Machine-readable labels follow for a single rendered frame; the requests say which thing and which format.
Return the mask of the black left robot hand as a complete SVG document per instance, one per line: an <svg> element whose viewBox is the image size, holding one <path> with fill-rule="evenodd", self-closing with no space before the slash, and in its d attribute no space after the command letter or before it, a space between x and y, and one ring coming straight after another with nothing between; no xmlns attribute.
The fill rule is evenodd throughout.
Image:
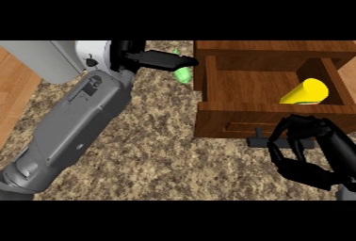
<svg viewBox="0 0 356 241"><path fill-rule="evenodd" d="M110 45L110 69L138 72L145 67L175 72L184 67L199 66L200 61L191 56L179 56L162 51L147 51L144 40L114 40Z"/></svg>

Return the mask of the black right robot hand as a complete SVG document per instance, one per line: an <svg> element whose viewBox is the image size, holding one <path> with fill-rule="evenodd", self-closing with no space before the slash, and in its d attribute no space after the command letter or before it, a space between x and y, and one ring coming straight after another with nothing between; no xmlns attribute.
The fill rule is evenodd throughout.
<svg viewBox="0 0 356 241"><path fill-rule="evenodd" d="M296 159L284 156L275 144L284 131ZM320 143L333 171L306 161L302 140L311 137ZM327 191L333 185L343 185L356 193L356 143L329 118L318 119L296 114L284 118L274 129L268 148L272 162L286 179Z"/></svg>

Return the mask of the brown wooden drawer front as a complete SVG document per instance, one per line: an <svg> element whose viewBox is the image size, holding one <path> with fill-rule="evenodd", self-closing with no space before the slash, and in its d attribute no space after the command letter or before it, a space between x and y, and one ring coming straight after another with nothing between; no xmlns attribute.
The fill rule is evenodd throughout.
<svg viewBox="0 0 356 241"><path fill-rule="evenodd" d="M298 105L258 103L199 103L196 137L247 138L262 129L269 137L292 114L329 118L348 134L356 132L356 105Z"/></svg>

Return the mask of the green vegetable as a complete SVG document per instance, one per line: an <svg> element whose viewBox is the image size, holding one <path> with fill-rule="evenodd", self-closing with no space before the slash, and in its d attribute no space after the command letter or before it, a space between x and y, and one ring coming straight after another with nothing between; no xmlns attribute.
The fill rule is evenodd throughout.
<svg viewBox="0 0 356 241"><path fill-rule="evenodd" d="M191 74L190 68L182 67L181 69L178 69L173 72L173 76L182 84L188 84L193 79L193 74Z"/></svg>

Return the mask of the brown wooden cabinet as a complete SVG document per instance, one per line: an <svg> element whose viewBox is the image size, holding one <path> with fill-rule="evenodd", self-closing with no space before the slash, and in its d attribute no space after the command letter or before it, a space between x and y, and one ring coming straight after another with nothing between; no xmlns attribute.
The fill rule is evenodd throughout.
<svg viewBox="0 0 356 241"><path fill-rule="evenodd" d="M197 40L196 89L209 102L272 103L308 78L330 89L326 104L342 104L337 70L356 57L351 40Z"/></svg>

